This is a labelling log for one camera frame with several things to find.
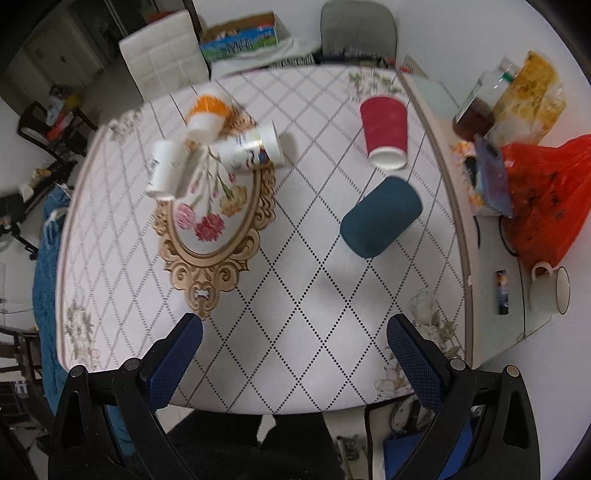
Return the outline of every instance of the red cup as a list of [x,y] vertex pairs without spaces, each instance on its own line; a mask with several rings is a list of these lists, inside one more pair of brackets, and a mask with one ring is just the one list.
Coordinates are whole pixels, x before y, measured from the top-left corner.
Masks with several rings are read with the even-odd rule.
[[398,170],[407,163],[408,123],[404,104],[376,96],[361,104],[361,119],[369,160],[382,170]]

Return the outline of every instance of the metal bolt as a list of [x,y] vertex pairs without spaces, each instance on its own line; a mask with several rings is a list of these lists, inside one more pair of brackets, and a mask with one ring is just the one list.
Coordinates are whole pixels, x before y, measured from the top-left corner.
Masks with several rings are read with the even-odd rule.
[[126,370],[135,370],[136,368],[139,367],[139,359],[138,358],[130,358],[129,360],[127,360],[123,366],[125,367]]
[[82,365],[76,365],[70,370],[70,375],[74,378],[81,376],[84,373],[84,367]]
[[518,377],[519,376],[519,369],[517,367],[514,367],[513,365],[509,365],[507,367],[507,373],[512,376],[512,377]]
[[464,363],[464,360],[460,359],[460,358],[452,358],[449,362],[449,364],[452,366],[452,368],[454,370],[464,370],[466,368],[466,364]]

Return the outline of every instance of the lighter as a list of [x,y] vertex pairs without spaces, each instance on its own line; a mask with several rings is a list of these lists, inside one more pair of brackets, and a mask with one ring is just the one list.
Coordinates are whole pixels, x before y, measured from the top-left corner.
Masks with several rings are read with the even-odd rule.
[[507,271],[496,272],[496,306],[499,315],[509,315],[509,290],[507,286]]

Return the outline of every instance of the red plastic bag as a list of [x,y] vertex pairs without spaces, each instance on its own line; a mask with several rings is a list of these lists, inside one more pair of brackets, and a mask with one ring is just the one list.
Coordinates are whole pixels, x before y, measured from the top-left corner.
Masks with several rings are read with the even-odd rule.
[[591,209],[591,135],[558,148],[503,147],[514,218],[505,231],[527,268],[560,263]]

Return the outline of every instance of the white chair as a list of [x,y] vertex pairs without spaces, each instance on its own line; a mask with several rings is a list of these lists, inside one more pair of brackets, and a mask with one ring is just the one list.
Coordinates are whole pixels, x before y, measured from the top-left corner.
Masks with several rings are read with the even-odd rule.
[[145,101],[209,81],[191,16],[164,17],[119,42],[121,54]]

